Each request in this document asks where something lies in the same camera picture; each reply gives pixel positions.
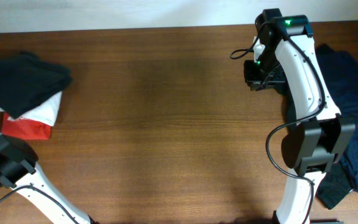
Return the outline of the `black Nike t-shirt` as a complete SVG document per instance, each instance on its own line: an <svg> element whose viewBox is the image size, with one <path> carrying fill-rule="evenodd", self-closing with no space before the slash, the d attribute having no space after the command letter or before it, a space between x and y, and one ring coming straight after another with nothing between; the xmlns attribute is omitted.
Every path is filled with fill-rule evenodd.
<svg viewBox="0 0 358 224"><path fill-rule="evenodd" d="M14 119L63 91L71 71L59 64L23 53L0 60L0 108Z"/></svg>

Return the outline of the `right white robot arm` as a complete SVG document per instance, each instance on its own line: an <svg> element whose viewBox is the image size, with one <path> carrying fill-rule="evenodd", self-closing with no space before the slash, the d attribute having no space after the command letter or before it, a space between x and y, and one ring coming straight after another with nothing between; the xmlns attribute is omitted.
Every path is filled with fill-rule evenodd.
<svg viewBox="0 0 358 224"><path fill-rule="evenodd" d="M295 120L273 129L293 126L281 143L288 170L285 191L274 211L273 223L309 223L316 191L341 156L355 124L342 116L324 82L316 59L313 31L305 15L282 16L278 8L265 9L255 20L257 36L244 62L244 79L251 90L287 86Z"/></svg>

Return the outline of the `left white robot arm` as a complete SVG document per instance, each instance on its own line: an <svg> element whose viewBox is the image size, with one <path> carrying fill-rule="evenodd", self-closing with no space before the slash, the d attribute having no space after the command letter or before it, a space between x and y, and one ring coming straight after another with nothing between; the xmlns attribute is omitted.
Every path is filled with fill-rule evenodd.
<svg viewBox="0 0 358 224"><path fill-rule="evenodd" d="M49 181L38 159L24 140L0 132L0 187L11 190L0 198L0 203L18 193L52 223L96 223Z"/></svg>

